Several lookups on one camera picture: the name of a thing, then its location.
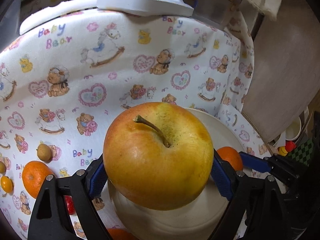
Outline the cream round plate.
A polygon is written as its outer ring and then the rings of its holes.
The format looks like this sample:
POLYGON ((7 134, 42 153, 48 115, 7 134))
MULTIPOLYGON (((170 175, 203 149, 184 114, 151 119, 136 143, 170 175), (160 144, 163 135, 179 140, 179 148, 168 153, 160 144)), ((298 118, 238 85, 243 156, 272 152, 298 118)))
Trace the cream round plate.
POLYGON ((107 183, 110 200, 122 224, 139 239, 207 239, 222 217, 228 200, 213 179, 190 204, 175 210, 157 211, 136 205, 114 185, 107 183))

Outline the large yellow red apple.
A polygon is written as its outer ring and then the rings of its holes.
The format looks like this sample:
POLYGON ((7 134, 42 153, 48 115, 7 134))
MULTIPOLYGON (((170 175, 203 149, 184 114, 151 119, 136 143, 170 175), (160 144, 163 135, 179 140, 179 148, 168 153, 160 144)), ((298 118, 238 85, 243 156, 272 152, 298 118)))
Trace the large yellow red apple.
POLYGON ((173 210, 203 191, 214 159, 204 124, 191 112, 148 102, 119 114, 103 149, 109 180, 127 199, 153 210, 173 210))

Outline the baby bear print cloth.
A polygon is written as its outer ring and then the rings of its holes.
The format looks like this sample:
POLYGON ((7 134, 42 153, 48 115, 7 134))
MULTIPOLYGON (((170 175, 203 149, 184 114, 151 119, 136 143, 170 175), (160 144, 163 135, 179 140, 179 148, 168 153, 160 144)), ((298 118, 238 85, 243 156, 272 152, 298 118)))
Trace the baby bear print cloth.
POLYGON ((243 15, 224 30, 177 16, 135 17, 83 10, 20 36, 1 52, 1 161, 14 183, 1 211, 27 239, 35 200, 22 181, 25 165, 45 143, 58 177, 87 168, 106 131, 127 107, 167 102, 188 108, 215 148, 268 150, 241 113, 253 77, 253 42, 243 15))

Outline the small red apple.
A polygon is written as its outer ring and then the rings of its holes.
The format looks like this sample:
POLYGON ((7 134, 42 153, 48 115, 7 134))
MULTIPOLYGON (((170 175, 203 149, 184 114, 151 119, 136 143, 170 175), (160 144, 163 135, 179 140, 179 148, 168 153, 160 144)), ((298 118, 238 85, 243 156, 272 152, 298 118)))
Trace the small red apple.
POLYGON ((73 198, 71 196, 65 196, 65 202, 66 202, 67 211, 69 215, 74 215, 75 207, 74 207, 73 198))

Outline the yellow cherry tomato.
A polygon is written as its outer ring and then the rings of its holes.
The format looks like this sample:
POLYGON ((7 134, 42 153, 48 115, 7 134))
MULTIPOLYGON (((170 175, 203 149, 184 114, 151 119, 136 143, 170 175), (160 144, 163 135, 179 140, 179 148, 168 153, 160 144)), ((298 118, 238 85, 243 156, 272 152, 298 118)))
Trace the yellow cherry tomato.
POLYGON ((7 176, 1 177, 1 187, 6 193, 11 193, 14 189, 12 180, 7 176))

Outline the wooden board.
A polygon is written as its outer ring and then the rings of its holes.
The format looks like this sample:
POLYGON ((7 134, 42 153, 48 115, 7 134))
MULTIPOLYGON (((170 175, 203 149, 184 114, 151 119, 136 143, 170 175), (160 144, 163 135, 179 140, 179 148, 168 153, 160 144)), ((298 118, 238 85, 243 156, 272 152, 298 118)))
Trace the wooden board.
POLYGON ((307 0, 282 0, 277 19, 255 30, 254 74, 243 113, 270 142, 319 90, 319 20, 307 0))

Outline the orange mandarin on cloth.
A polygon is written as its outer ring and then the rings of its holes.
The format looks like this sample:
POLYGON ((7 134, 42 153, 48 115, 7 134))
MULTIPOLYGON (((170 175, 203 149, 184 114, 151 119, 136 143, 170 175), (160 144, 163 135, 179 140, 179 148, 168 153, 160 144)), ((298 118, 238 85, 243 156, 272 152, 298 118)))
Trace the orange mandarin on cloth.
POLYGON ((26 191, 34 199, 37 198, 39 191, 46 177, 54 172, 43 162, 30 161, 22 171, 22 181, 26 191))

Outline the orange mandarin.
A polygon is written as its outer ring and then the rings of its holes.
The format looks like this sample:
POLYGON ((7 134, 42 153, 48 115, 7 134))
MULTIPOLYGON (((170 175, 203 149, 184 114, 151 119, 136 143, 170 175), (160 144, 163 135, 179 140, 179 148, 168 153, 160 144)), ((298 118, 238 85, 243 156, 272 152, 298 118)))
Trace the orange mandarin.
POLYGON ((30 161, 22 171, 22 181, 26 191, 34 199, 37 198, 39 191, 46 177, 54 172, 43 162, 30 161))
POLYGON ((219 156, 231 164, 236 171, 242 171, 244 168, 240 154, 232 147, 225 146, 217 150, 219 156))
POLYGON ((108 233, 113 240, 138 240, 133 234, 123 229, 111 228, 108 229, 108 233))

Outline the white desk lamp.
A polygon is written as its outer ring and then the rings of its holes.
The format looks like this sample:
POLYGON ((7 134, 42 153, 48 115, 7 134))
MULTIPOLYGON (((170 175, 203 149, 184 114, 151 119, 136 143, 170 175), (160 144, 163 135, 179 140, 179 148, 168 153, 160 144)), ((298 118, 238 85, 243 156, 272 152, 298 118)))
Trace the white desk lamp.
POLYGON ((97 0, 97 8, 137 16, 190 17, 194 9, 183 0, 97 0))

